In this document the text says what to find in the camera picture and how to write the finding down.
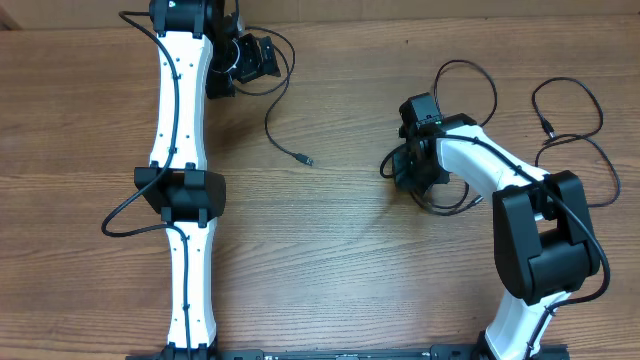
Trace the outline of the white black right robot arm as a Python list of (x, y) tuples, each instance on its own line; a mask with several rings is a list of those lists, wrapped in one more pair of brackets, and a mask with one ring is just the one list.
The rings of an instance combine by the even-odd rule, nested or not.
[(465, 114), (445, 117), (429, 93), (399, 108), (404, 144), (389, 153), (389, 178), (415, 199), (451, 174), (493, 207), (494, 262), (505, 292), (494, 320), (470, 345), (434, 345), (433, 359), (566, 359), (565, 345), (544, 346), (556, 311), (610, 268), (594, 236), (584, 188), (570, 171), (550, 174), (494, 143)]

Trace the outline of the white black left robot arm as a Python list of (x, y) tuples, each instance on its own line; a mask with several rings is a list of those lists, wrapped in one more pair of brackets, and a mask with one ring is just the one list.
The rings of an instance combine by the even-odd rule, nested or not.
[(170, 248), (171, 319), (161, 359), (214, 359), (212, 250), (226, 204), (223, 175), (208, 168), (205, 102), (233, 97), (238, 84), (281, 72), (270, 38), (243, 29), (222, 1), (153, 1), (158, 48), (157, 130), (149, 163), (134, 184), (159, 215)]

